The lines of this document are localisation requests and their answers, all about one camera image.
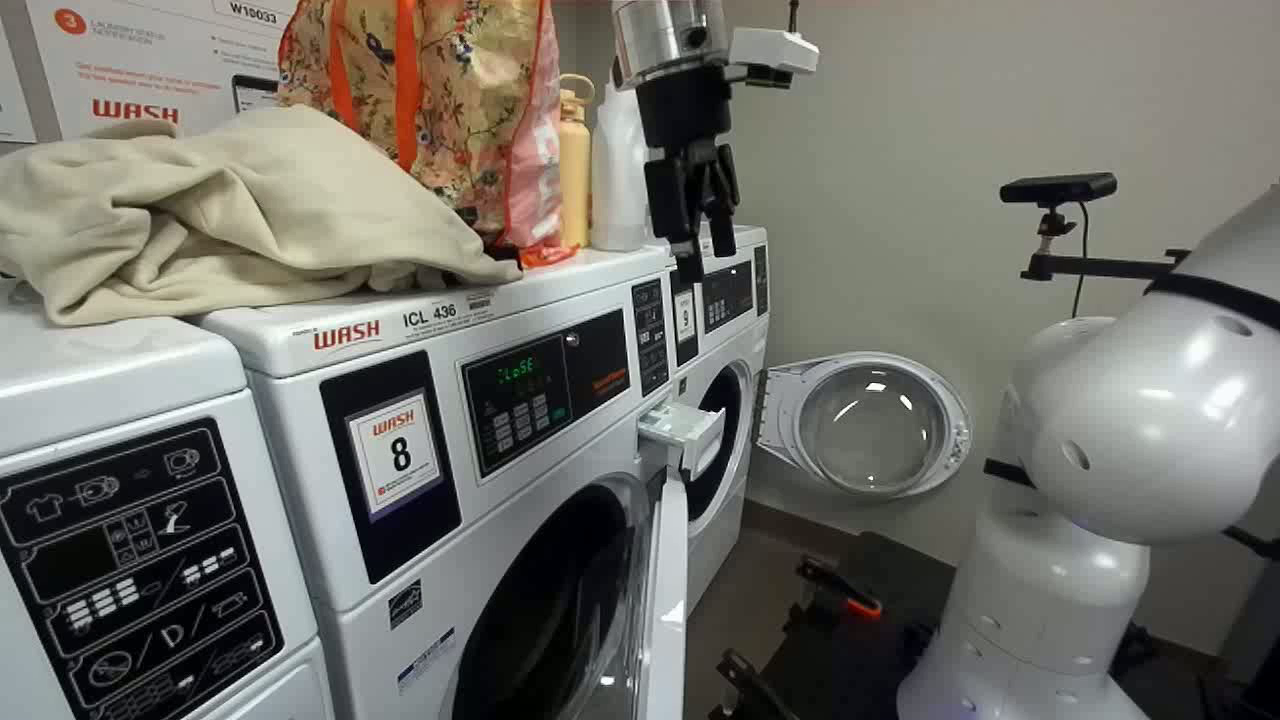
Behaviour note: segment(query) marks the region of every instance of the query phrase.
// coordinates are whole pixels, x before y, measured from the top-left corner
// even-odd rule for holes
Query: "white wall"
[[[561,0],[565,64],[609,64],[606,0]],[[786,0],[730,0],[780,25]],[[996,198],[1024,170],[1111,168],[1095,251],[1196,245],[1280,180],[1277,0],[810,0],[826,46],[791,93],[735,93],[746,218],[771,227],[771,359],[891,348],[954,374],[990,443],[1021,343],[1064,316],[1070,285],[1021,285],[1037,212]],[[1134,285],[1092,285],[1120,311]],[[753,497],[846,530],[959,561],[990,479],[977,463],[909,509],[798,501],[757,454]],[[1255,513],[1280,530],[1280,501]],[[1217,650],[1262,562],[1228,538],[1157,553],[1142,621]]]
[[[29,2],[0,2],[0,33],[8,33],[8,46],[11,46],[17,73],[20,73],[23,96],[29,96],[37,138],[55,138],[59,132],[55,132],[53,96],[50,96],[50,78],[42,66]],[[17,150],[17,147],[29,147],[29,142],[0,138],[0,157]]]

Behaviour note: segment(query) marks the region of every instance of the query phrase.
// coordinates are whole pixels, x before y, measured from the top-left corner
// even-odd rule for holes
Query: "camera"
[[[1037,204],[1037,209],[1062,209],[1062,204],[1089,204],[1100,195],[1118,195],[1111,170],[1083,170],[1083,176],[1024,176],[1001,188],[1003,204]]]

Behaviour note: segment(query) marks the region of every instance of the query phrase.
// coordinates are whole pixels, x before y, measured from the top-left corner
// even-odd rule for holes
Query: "washing machine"
[[[236,351],[177,318],[50,327],[17,285],[0,337],[0,717],[331,717]]]
[[[711,241],[700,241],[705,281],[691,297],[672,292],[672,348],[686,341],[686,359],[677,367],[677,396],[723,411],[723,443],[717,458],[688,482],[688,592],[691,602],[709,592],[723,569],[734,542],[739,538],[748,468],[757,441],[757,396],[768,348],[768,231],[735,227],[735,257],[717,257]]]
[[[278,443],[346,717],[682,717],[668,246],[505,289],[218,311]]]

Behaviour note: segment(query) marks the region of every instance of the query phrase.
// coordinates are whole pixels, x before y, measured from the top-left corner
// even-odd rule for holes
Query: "control panel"
[[[757,246],[757,316],[768,311],[768,257]]]
[[[75,717],[184,717],[281,650],[212,418],[0,479],[0,549]]]
[[[650,281],[631,289],[635,311],[635,348],[642,348],[642,393],[668,383],[668,318],[663,318],[663,285]]]
[[[709,330],[723,327],[730,318],[753,311],[757,281],[753,259],[734,263],[723,272],[705,275],[705,322]]]
[[[691,281],[686,281],[682,272],[668,275],[668,289],[677,322],[677,365],[686,367],[688,359],[697,359],[697,297]]]
[[[479,471],[631,388],[626,311],[465,365]]]

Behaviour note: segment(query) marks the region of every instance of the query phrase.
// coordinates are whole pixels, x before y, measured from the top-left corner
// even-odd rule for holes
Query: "beige cloth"
[[[126,124],[0,157],[0,272],[55,322],[291,302],[356,289],[502,285],[479,236],[379,147],[314,108],[207,136]]]

